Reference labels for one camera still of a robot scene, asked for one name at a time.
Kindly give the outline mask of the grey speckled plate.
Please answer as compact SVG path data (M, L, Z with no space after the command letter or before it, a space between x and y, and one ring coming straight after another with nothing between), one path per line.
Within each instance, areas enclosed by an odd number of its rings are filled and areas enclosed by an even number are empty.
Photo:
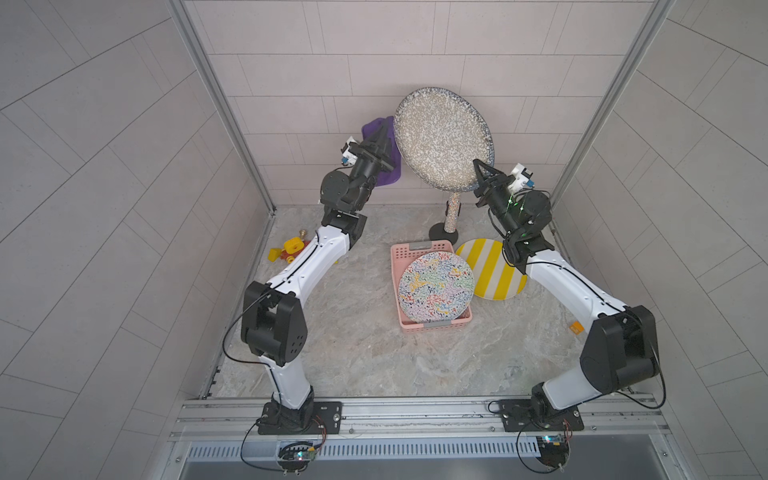
M471 191L478 186L474 162L495 163L485 119L466 99L445 88L409 93L396 109L394 133L402 160L438 190Z

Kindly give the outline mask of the yellow white striped plate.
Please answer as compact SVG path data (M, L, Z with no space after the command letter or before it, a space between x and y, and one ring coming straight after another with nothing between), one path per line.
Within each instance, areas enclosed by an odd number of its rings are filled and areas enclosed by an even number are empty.
M520 294L527 283L527 276L507 264L503 256L503 244L492 239L473 239L456 250L473 271L474 294L486 300L503 301Z

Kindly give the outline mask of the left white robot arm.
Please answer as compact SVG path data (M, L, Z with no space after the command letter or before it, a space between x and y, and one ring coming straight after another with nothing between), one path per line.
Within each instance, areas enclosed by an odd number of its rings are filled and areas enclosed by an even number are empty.
M381 173L397 169L394 119L341 150L342 166L325 175L320 187L324 207L321 226L298 257L266 283L252 282L244 297L241 341L269 369L274 385L272 404L300 423L311 414L313 389L300 353L308 338L303 304L323 276L362 236L367 217L361 213Z

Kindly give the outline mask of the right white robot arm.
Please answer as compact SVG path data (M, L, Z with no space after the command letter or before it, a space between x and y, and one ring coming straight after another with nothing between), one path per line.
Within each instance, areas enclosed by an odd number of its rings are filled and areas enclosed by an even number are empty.
M582 403L663 375L653 314L629 306L572 267L542 231L552 219L548 193L536 190L522 165L506 174L476 159L474 195L502 237L505 262L545 287L587 334L577 366L535 385L532 416L538 422Z

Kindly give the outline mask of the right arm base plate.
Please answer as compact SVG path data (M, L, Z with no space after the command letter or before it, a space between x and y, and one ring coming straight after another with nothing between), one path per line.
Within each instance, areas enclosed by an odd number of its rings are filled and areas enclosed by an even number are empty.
M488 404L489 411L501 417L507 433L528 431L583 431L583 419L577 407L553 410L532 399L501 399Z

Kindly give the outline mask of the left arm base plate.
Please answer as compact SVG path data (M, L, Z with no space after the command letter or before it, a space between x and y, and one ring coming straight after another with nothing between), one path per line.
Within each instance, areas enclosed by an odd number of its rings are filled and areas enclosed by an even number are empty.
M342 419L342 402L309 399L293 410L272 399L258 420L259 435L338 434Z

